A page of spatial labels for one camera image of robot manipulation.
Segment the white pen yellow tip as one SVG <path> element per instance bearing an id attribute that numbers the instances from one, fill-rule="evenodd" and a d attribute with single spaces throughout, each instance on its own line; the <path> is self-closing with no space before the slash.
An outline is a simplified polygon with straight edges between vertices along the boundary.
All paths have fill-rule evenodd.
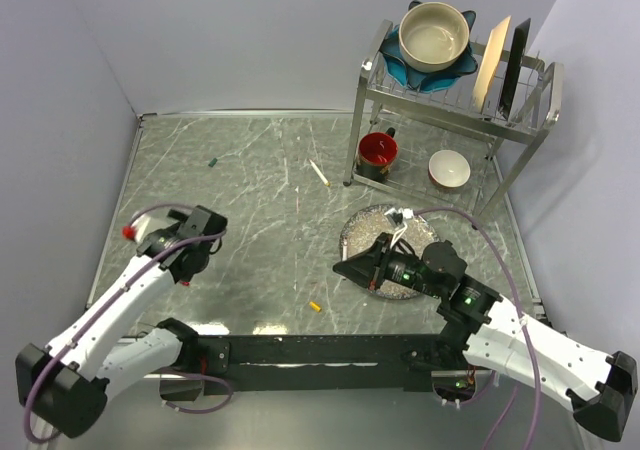
<path id="1" fill-rule="evenodd" d="M 323 185 L 326 186 L 326 187 L 330 187 L 331 184 L 330 184 L 329 180 L 327 179 L 327 177 L 322 172 L 322 170 L 320 169 L 320 167 L 312 159 L 309 159 L 309 164 L 311 165 L 312 169 L 314 170 L 314 172 L 316 173 L 318 178 L 321 180 Z"/>

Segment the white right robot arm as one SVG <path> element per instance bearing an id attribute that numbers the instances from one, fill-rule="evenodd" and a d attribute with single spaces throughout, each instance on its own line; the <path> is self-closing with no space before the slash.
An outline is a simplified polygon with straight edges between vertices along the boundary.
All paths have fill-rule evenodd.
<path id="1" fill-rule="evenodd" d="M 416 254 L 398 249 L 388 233 L 333 267 L 370 291 L 394 283 L 438 299 L 446 325 L 437 354 L 445 366 L 468 362 L 501 373 L 554 399 L 595 436 L 620 441 L 639 388 L 636 360 L 622 351 L 592 349 L 519 314 L 513 302 L 466 269 L 448 241 Z"/>

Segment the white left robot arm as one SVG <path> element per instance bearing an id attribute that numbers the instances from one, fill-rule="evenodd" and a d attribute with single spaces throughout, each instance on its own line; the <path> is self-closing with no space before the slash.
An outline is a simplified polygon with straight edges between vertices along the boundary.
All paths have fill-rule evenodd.
<path id="1" fill-rule="evenodd" d="M 35 445 L 89 430 L 107 404 L 155 370 L 204 378 L 208 351 L 197 331 L 174 318 L 124 347 L 124 336 L 144 310 L 204 271 L 222 246 L 226 217 L 203 206 L 165 204 L 169 225 L 134 214 L 123 236 L 134 256 L 106 292 L 44 347 L 26 345 L 15 360 L 23 432 Z"/>

